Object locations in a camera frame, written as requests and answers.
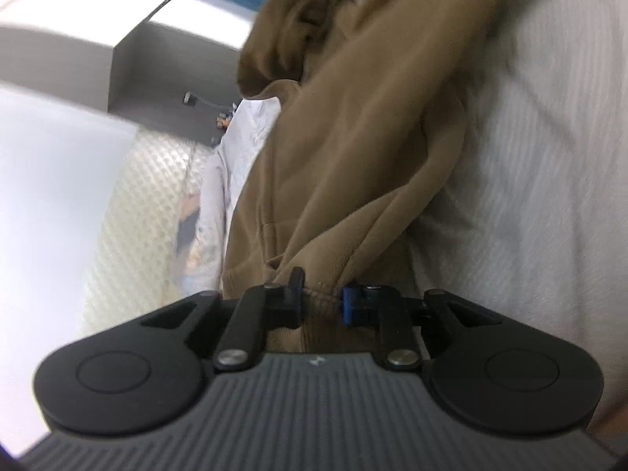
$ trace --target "metal screw head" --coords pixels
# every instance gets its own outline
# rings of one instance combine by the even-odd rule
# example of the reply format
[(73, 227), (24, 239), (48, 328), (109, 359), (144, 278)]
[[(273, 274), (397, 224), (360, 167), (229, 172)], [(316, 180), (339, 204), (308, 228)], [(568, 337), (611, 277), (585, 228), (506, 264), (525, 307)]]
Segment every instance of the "metal screw head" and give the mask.
[(248, 358), (249, 355), (242, 349), (226, 349), (225, 351), (220, 351), (218, 353), (218, 363), (225, 365), (226, 367), (241, 365)]
[(419, 361), (419, 355), (411, 349), (395, 349), (388, 353), (387, 359), (391, 365), (409, 367)]

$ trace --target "ribbed gray surface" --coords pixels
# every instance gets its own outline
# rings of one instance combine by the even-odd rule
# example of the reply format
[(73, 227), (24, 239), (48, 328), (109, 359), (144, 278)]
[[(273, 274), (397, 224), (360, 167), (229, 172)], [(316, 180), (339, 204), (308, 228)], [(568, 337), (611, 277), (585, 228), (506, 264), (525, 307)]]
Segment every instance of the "ribbed gray surface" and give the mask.
[(596, 471), (613, 464), (586, 434), (514, 441), (469, 429), (411, 374), (369, 354), (267, 354), (223, 374), (193, 411), (126, 440), (55, 433), (22, 459), (33, 471)]

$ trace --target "white bedding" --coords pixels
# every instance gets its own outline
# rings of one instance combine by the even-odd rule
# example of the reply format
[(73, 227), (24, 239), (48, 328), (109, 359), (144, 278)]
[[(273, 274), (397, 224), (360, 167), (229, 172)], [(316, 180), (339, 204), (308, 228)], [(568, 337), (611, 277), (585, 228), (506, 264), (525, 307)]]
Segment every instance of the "white bedding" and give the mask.
[(277, 97), (263, 101), (243, 100), (220, 145), (207, 159), (197, 223), (200, 260), (184, 280), (185, 295), (221, 290), (222, 263), (231, 216), (250, 168), (280, 111)]
[(628, 396), (628, 0), (514, 0), (445, 189), (411, 229), (445, 288), (587, 349)]

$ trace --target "blue clip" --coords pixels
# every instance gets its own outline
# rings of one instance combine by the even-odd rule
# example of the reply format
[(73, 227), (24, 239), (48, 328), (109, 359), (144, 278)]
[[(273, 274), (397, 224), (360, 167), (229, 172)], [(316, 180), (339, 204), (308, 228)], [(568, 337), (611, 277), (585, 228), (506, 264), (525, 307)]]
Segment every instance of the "blue clip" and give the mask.
[(344, 287), (342, 289), (342, 323), (345, 326), (351, 326), (353, 324), (353, 299), (356, 295), (356, 290), (351, 287)]

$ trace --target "round black pad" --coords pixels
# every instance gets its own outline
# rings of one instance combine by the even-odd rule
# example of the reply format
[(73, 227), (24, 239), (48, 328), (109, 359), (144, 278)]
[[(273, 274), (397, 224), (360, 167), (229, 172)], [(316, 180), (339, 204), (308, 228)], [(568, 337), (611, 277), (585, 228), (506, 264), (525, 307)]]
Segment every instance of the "round black pad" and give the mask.
[(604, 386), (585, 351), (514, 321), (465, 330), (426, 378), (465, 423), (511, 436), (586, 425)]
[(34, 389), (50, 423), (113, 436), (176, 418), (204, 382), (199, 359), (177, 332), (129, 323), (51, 354), (35, 374)]

